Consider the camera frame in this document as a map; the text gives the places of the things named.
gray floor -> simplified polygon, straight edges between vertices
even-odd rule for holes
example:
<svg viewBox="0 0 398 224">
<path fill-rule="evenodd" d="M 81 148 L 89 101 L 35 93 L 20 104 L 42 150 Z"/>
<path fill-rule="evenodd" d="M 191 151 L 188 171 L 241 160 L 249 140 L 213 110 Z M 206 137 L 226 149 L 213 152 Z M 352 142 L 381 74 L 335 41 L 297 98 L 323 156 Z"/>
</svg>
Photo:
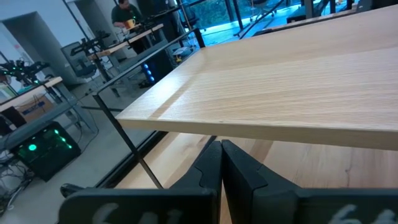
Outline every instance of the gray floor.
<svg viewBox="0 0 398 224">
<path fill-rule="evenodd" d="M 295 10 L 294 7 L 279 10 L 275 17 L 267 16 L 259 22 L 245 38 L 251 37 L 257 30 L 268 27 L 278 26 L 286 23 L 286 17 Z M 236 23 L 227 26 L 218 26 L 215 29 L 208 29 L 203 33 L 203 39 L 206 45 L 222 44 L 238 40 L 233 34 L 237 33 L 239 27 Z M 144 79 L 143 75 L 138 75 L 133 83 Z M 95 80 L 101 85 L 100 78 Z M 120 89 L 122 97 L 116 98 L 111 90 L 103 92 L 102 96 L 109 107 L 125 108 L 132 103 L 138 96 L 143 94 L 145 89 L 138 89 L 135 86 L 134 93 L 128 93 Z M 84 96 L 88 89 L 87 85 L 80 86 L 73 90 L 76 96 Z M 84 97 L 81 100 L 82 105 L 97 106 L 91 96 Z M 25 191 L 23 191 L 16 201 L 14 208 L 7 211 L 2 218 L 1 224 L 54 224 L 57 221 L 58 209 L 63 201 L 59 188 L 64 183 L 80 185 L 82 187 L 91 187 L 104 177 L 128 152 L 124 141 L 117 134 L 109 120 L 102 111 L 90 111 L 99 128 L 99 134 L 88 145 L 89 141 L 95 136 L 84 127 L 83 135 L 79 145 L 81 148 L 87 148 L 85 152 L 56 174 L 47 183 L 41 180 L 35 180 Z M 67 118 L 61 117 L 59 122 L 66 123 Z M 80 138 L 80 131 L 76 127 L 71 127 L 68 132 L 74 139 Z M 126 130 L 134 144 L 140 143 L 151 131 L 128 129 Z"/>
</svg>

light wood surface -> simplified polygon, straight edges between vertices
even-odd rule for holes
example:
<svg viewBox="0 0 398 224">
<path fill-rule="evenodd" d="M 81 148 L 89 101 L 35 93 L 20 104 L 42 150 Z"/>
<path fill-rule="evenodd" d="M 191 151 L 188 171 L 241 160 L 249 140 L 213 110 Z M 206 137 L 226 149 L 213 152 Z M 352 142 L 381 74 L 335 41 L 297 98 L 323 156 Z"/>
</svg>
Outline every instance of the light wood surface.
<svg viewBox="0 0 398 224">
<path fill-rule="evenodd" d="M 46 87 L 54 86 L 58 83 L 62 82 L 61 77 L 51 78 L 46 84 Z M 33 90 L 28 90 L 27 93 L 23 93 L 20 96 L 13 98 L 12 100 L 8 101 L 7 103 L 0 106 L 0 111 L 6 110 L 12 106 L 18 106 L 20 104 L 25 103 L 27 100 L 33 98 L 34 95 L 41 94 L 45 91 L 45 87 L 43 85 L 34 88 Z"/>
<path fill-rule="evenodd" d="M 137 40 L 139 40 L 139 39 L 145 37 L 146 35 L 151 34 L 153 31 L 156 31 L 156 30 L 161 29 L 161 28 L 163 28 L 163 24 L 159 24 L 159 25 L 153 27 L 152 29 L 149 29 L 149 30 L 147 30 L 147 31 L 145 31 L 145 32 L 143 32 L 143 33 L 141 33 L 141 34 L 138 34 L 138 35 L 134 36 L 133 38 L 130 38 L 128 41 L 129 41 L 130 43 L 133 43 L 134 41 L 137 41 Z M 100 58 L 100 57 L 104 57 L 104 56 L 111 55 L 111 54 L 114 53 L 115 51 L 120 50 L 120 49 L 122 49 L 123 47 L 126 47 L 126 46 L 128 46 L 128 45 L 129 45 L 129 44 L 125 41 L 125 42 L 120 43 L 120 44 L 118 44 L 118 45 L 116 45 L 116 46 L 114 46 L 114 47 L 111 47 L 110 49 L 106 49 L 106 50 L 103 50 L 103 51 L 101 51 L 101 52 L 98 52 L 98 53 L 97 53 L 97 56 Z M 95 55 L 94 55 L 94 54 L 89 55 L 89 56 L 88 56 L 88 59 L 94 60 L 94 59 L 95 59 Z"/>
<path fill-rule="evenodd" d="M 144 158 L 168 188 L 192 165 L 209 136 L 169 133 Z M 274 172 L 305 188 L 397 188 L 398 152 L 352 147 L 218 137 L 229 139 Z M 119 189 L 155 188 L 138 165 Z M 225 193 L 221 223 L 231 223 Z"/>
<path fill-rule="evenodd" d="M 117 116 L 146 128 L 398 149 L 398 6 L 199 50 Z"/>
</svg>

desk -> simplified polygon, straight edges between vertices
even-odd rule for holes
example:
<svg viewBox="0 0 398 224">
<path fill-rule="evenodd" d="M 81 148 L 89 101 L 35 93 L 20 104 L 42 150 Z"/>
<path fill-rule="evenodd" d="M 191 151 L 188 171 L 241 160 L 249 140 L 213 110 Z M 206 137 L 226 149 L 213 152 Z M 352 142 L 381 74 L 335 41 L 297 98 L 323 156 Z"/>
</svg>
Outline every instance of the desk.
<svg viewBox="0 0 398 224">
<path fill-rule="evenodd" d="M 139 40 L 139 39 L 145 37 L 146 35 L 151 34 L 152 31 L 156 31 L 156 30 L 159 30 L 159 29 L 161 29 L 161 28 L 163 28 L 163 24 L 159 24 L 159 25 L 153 27 L 152 30 L 147 30 L 147 31 L 145 31 L 145 32 L 143 32 L 143 33 L 141 33 L 141 34 L 136 35 L 135 37 L 130 38 L 130 39 L 128 40 L 128 42 L 133 43 L 134 41 L 137 41 L 137 40 Z M 115 53 L 117 50 L 120 50 L 120 49 L 122 49 L 123 47 L 127 47 L 128 45 L 129 45 L 129 44 L 128 44 L 126 41 L 124 41 L 124 42 L 122 42 L 122 43 L 120 43 L 120 44 L 118 44 L 118 45 L 116 45 L 116 46 L 114 46 L 114 47 L 111 47 L 111 48 L 109 48 L 109 49 L 106 49 L 106 50 L 103 50 L 103 51 L 101 51 L 101 52 L 98 52 L 98 53 L 97 53 L 97 56 L 98 56 L 99 58 L 104 57 L 104 56 L 109 56 L 109 55 Z M 89 55 L 88 58 L 89 58 L 90 60 L 94 60 L 96 57 L 95 57 L 94 54 L 92 54 L 92 55 Z"/>
<path fill-rule="evenodd" d="M 55 102 L 57 103 L 54 105 L 54 108 L 51 109 L 50 111 L 47 111 L 44 115 L 41 117 L 26 123 L 25 125 L 17 128 L 15 131 L 12 133 L 8 134 L 7 136 L 4 136 L 3 138 L 0 139 L 0 151 L 6 150 L 6 149 L 11 149 L 12 147 L 18 145 L 21 141 L 25 140 L 27 137 L 29 137 L 32 133 L 44 128 L 46 125 L 48 125 L 48 121 L 52 121 L 53 119 L 57 118 L 61 114 L 67 114 L 70 110 L 75 111 L 77 116 L 80 118 L 76 118 L 75 115 L 73 114 L 67 114 L 69 119 L 71 119 L 72 123 L 75 124 L 79 120 L 84 122 L 89 129 L 95 133 L 97 131 L 96 125 L 92 118 L 83 111 L 83 109 L 77 104 L 78 100 L 75 98 L 75 95 L 71 94 L 65 85 L 62 83 L 62 78 L 61 77 L 56 77 L 50 79 L 47 83 L 44 84 L 47 88 L 54 88 L 56 89 L 61 97 L 55 97 Z M 43 85 L 38 86 L 32 90 L 29 90 L 25 93 L 23 93 L 20 96 L 17 96 L 16 98 L 8 101 L 7 103 L 3 104 L 0 106 L 1 111 L 5 110 L 11 106 L 18 106 L 21 103 L 24 103 L 25 101 L 33 98 L 36 94 L 42 93 L 46 91 L 45 87 Z"/>
<path fill-rule="evenodd" d="M 54 85 L 58 84 L 62 82 L 62 78 L 61 77 L 56 77 L 56 78 L 51 78 L 48 82 L 46 82 L 44 85 L 47 88 L 53 87 Z M 38 93 L 42 93 L 45 91 L 45 87 L 43 85 L 40 85 L 38 87 L 35 87 L 32 90 L 28 90 L 26 93 L 23 93 L 19 96 L 16 96 L 15 98 L 7 101 L 6 103 L 0 105 L 0 111 L 4 111 L 5 109 L 8 109 L 12 106 L 18 106 L 24 102 L 26 102 L 27 100 L 33 98 L 34 95 L 38 94 Z"/>
<path fill-rule="evenodd" d="M 398 6 L 199 50 L 125 128 L 398 150 Z"/>
</svg>

black equipment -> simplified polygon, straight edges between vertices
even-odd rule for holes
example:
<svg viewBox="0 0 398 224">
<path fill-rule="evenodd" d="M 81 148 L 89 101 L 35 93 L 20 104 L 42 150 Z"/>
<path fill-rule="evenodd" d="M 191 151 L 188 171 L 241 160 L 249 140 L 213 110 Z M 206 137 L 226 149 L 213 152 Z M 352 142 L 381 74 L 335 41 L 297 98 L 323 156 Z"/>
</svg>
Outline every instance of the black equipment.
<svg viewBox="0 0 398 224">
<path fill-rule="evenodd" d="M 9 75 L 16 77 L 16 80 L 23 82 L 24 86 L 39 83 L 36 74 L 41 70 L 49 67 L 50 64 L 46 62 L 35 62 L 32 65 L 25 65 L 23 60 L 10 60 L 6 63 L 0 63 L 0 75 Z"/>
<path fill-rule="evenodd" d="M 173 66 L 165 51 L 153 56 L 146 63 L 143 63 L 141 67 L 143 68 L 142 71 L 145 73 L 148 82 L 140 84 L 142 88 L 159 82 L 173 70 Z"/>
<path fill-rule="evenodd" d="M 184 28 L 189 28 L 189 25 L 194 26 L 199 21 L 199 18 L 187 2 L 181 4 L 181 10 L 179 10 L 178 13 L 180 14 L 180 20 Z"/>
<path fill-rule="evenodd" d="M 79 145 L 58 122 L 33 133 L 10 150 L 35 175 L 48 181 L 80 155 Z"/>
<path fill-rule="evenodd" d="M 164 34 L 169 42 L 180 36 L 177 31 L 177 21 L 174 16 L 169 14 L 157 16 L 161 12 L 165 12 L 169 9 L 165 0 L 137 0 L 137 4 L 143 18 L 147 18 L 147 20 L 156 21 L 157 23 L 164 25 Z"/>
<path fill-rule="evenodd" d="M 224 140 L 167 190 L 78 190 L 59 223 L 219 223 L 221 177 L 234 224 L 397 221 L 397 189 L 302 189 Z"/>
<path fill-rule="evenodd" d="M 322 11 L 326 8 L 331 0 L 322 0 L 313 5 L 313 17 L 319 17 L 322 15 Z M 286 23 L 302 21 L 306 19 L 305 7 L 300 6 L 296 11 L 294 11 L 288 18 L 286 18 Z"/>
<path fill-rule="evenodd" d="M 91 39 L 91 40 L 82 38 L 81 43 L 78 46 L 76 46 L 75 48 L 71 49 L 71 51 L 70 51 L 71 56 L 74 56 L 80 52 L 84 52 L 86 54 L 86 57 L 93 54 L 94 55 L 93 62 L 96 65 L 96 67 L 98 68 L 100 74 L 104 77 L 104 79 L 107 82 L 110 81 L 112 78 L 106 72 L 104 66 L 101 63 L 101 59 L 98 56 L 96 56 L 96 53 L 97 53 L 96 47 L 99 48 L 99 50 L 105 50 L 106 46 L 104 44 L 103 39 L 108 38 L 110 35 L 111 34 L 107 34 L 105 31 L 100 30 L 97 32 L 96 38 Z M 81 77 L 84 77 L 85 75 L 88 75 L 94 71 L 95 71 L 94 67 L 92 67 L 92 66 L 86 67 L 86 68 L 84 68 L 83 71 L 81 71 Z M 115 94 L 115 96 L 120 97 L 117 89 L 112 88 L 112 91 Z"/>
</svg>

office chair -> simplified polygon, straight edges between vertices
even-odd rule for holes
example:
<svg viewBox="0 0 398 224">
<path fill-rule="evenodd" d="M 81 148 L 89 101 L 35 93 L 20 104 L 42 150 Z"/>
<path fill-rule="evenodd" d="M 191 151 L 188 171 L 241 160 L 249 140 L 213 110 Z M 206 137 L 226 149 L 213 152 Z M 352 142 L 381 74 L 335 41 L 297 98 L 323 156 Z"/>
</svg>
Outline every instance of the office chair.
<svg viewBox="0 0 398 224">
<path fill-rule="evenodd" d="M 75 47 L 78 47 L 79 45 L 79 42 L 74 42 L 72 44 L 62 47 L 61 50 L 64 56 L 67 58 L 77 78 L 91 79 L 91 82 L 89 83 L 88 93 L 85 93 L 85 95 L 88 95 L 90 92 L 92 92 L 93 85 L 95 85 L 95 88 L 98 88 L 96 82 L 93 82 L 93 76 L 95 75 L 97 67 L 92 64 L 90 60 L 88 60 L 84 52 L 79 52 L 74 56 L 71 56 L 71 50 Z"/>
<path fill-rule="evenodd" d="M 182 9 L 178 11 L 178 14 L 180 15 L 181 25 L 184 28 L 191 30 L 194 28 L 194 25 L 196 25 L 196 23 L 199 21 L 199 18 L 197 17 L 195 12 L 191 9 L 191 6 L 189 5 L 188 2 L 181 3 L 181 7 Z"/>
<path fill-rule="evenodd" d="M 262 15 L 264 15 L 265 13 L 269 12 L 269 10 L 267 10 L 267 3 L 269 0 L 248 0 L 250 6 L 254 7 L 254 9 L 258 9 L 259 12 L 257 13 L 256 16 L 256 20 L 258 20 L 259 17 L 261 17 Z M 271 12 L 272 13 L 272 17 L 275 16 L 276 10 Z"/>
</svg>

